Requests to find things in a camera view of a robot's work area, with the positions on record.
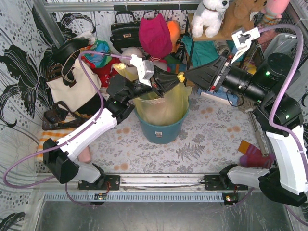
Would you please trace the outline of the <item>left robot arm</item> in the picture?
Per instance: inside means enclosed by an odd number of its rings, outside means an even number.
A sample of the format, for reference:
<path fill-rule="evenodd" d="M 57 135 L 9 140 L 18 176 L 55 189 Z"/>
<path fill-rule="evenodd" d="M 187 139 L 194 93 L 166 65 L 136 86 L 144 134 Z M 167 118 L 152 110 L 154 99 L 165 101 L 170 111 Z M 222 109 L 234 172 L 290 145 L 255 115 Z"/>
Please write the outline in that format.
<path fill-rule="evenodd" d="M 58 141 L 48 139 L 44 142 L 44 165 L 61 184 L 77 179 L 101 188 L 105 184 L 104 171 L 96 164 L 78 163 L 79 154 L 95 139 L 130 115 L 134 109 L 130 100 L 150 92 L 162 97 L 183 81 L 182 73 L 169 73 L 157 66 L 154 67 L 154 75 L 150 78 L 149 85 L 142 84 L 137 79 L 130 81 L 121 75 L 113 76 L 106 90 L 109 98 L 102 109 L 69 135 Z"/>

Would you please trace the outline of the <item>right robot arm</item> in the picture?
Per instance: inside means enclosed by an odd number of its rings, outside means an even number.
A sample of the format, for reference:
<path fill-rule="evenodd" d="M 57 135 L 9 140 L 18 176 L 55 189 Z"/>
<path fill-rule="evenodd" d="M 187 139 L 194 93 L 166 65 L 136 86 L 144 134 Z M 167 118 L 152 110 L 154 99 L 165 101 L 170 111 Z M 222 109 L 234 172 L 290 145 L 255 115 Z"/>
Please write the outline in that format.
<path fill-rule="evenodd" d="M 292 59 L 282 53 L 266 58 L 254 74 L 228 62 L 227 55 L 188 70 L 184 77 L 200 88 L 209 90 L 218 80 L 226 89 L 252 100 L 256 104 L 253 114 L 265 131 L 275 155 L 277 167 L 251 168 L 231 164 L 220 171 L 219 186 L 231 189 L 245 185 L 260 189 L 272 201 L 301 206 L 306 202 L 308 181 L 299 146 L 304 144 L 304 124 L 299 103 L 283 95 L 273 118 L 269 115 L 278 93 L 291 69 Z"/>

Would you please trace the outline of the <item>teal plastic trash bin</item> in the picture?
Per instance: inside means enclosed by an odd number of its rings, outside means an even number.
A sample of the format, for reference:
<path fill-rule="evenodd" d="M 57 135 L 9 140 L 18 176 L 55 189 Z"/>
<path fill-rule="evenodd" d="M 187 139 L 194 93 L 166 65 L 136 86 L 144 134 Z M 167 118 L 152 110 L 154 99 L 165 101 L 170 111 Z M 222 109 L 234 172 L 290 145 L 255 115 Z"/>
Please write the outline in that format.
<path fill-rule="evenodd" d="M 180 133 L 184 119 L 187 117 L 189 108 L 187 109 L 184 117 L 178 122 L 168 126 L 154 126 L 142 120 L 135 110 L 135 114 L 140 122 L 143 134 L 149 142 L 155 144 L 167 144 L 174 141 Z"/>

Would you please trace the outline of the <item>yellow plastic trash bag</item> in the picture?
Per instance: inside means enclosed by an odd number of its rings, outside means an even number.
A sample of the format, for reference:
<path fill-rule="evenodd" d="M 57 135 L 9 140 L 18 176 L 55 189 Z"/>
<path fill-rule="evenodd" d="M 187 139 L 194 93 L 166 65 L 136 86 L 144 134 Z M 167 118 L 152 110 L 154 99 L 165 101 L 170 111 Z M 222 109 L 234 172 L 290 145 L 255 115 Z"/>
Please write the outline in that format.
<path fill-rule="evenodd" d="M 132 101 L 142 120 L 154 126 L 168 126 L 184 117 L 189 107 L 188 97 L 191 92 L 190 86 L 179 83 L 163 97 L 149 92 Z"/>

